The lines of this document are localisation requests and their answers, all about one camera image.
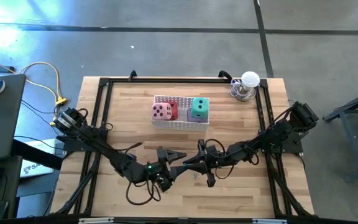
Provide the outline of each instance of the red die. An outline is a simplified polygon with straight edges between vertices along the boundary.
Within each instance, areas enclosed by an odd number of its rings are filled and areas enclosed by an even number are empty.
[[[172,109],[171,120],[178,119],[178,104],[174,101],[168,103],[171,105],[171,109]]]
[[[169,103],[154,103],[152,106],[152,118],[169,120],[172,116],[171,105]]]

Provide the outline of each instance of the desk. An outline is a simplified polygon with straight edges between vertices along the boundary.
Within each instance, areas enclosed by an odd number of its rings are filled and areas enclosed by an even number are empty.
[[[91,122],[100,77],[84,77],[77,108],[89,111]],[[273,113],[278,116],[288,108],[287,93],[281,78],[268,79]],[[197,140],[216,138],[225,147],[245,139],[256,137],[259,127],[255,100],[243,103],[229,94],[229,84],[207,83],[115,83],[112,88],[108,122],[114,125],[108,143],[124,148],[136,142],[143,145],[131,150],[141,163],[156,161],[156,149],[186,152],[188,157],[197,152]],[[150,121],[150,107],[154,95],[200,96],[210,99],[210,125],[206,133],[154,129]],[[99,109],[98,126],[103,112]],[[69,199],[80,179],[84,153],[74,152],[63,161],[51,212],[57,211]],[[134,206],[127,202],[125,191],[128,181],[115,173],[109,161],[102,157],[93,201],[92,216],[109,217],[209,217],[246,218],[274,217],[269,180],[264,156],[253,166],[240,162],[225,180],[216,179],[216,185],[208,188],[206,176],[190,170],[180,175],[173,186],[162,193],[160,202]],[[292,154],[283,155],[288,187],[294,196],[313,213],[303,165]],[[225,176],[230,167],[218,170]],[[85,189],[82,209],[85,206],[88,187]],[[278,190],[280,207],[284,211],[282,193]],[[149,197],[147,189],[131,188],[129,196],[141,202]]]

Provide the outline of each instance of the die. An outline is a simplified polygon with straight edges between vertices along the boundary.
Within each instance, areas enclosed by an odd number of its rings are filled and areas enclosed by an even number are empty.
[[[172,117],[171,120],[178,119],[178,104],[174,101],[168,102],[171,105]]]
[[[169,120],[172,117],[171,105],[169,103],[154,103],[152,106],[152,119]]]
[[[209,110],[209,102],[206,98],[196,97],[193,98],[191,106],[191,116],[194,118],[207,118]]]
[[[188,122],[197,122],[197,123],[207,123],[208,117],[207,118],[194,118],[191,115],[191,108],[188,108],[187,109],[187,121]]]

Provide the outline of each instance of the white box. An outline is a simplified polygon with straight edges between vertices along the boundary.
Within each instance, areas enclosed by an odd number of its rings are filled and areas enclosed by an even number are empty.
[[[205,132],[209,126],[209,108],[208,108],[207,123],[197,123],[197,122],[187,121],[187,109],[191,108],[193,104],[193,98],[195,97],[155,95],[154,103],[166,103],[166,102],[174,101],[178,104],[178,119],[173,121],[165,121],[165,120],[154,120],[153,117],[151,117],[154,128]]]

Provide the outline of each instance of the teal die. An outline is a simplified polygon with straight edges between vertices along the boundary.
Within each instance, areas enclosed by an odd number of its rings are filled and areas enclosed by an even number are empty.
[[[206,98],[193,98],[193,105],[191,106],[191,116],[194,118],[207,118],[209,111],[209,101]]]

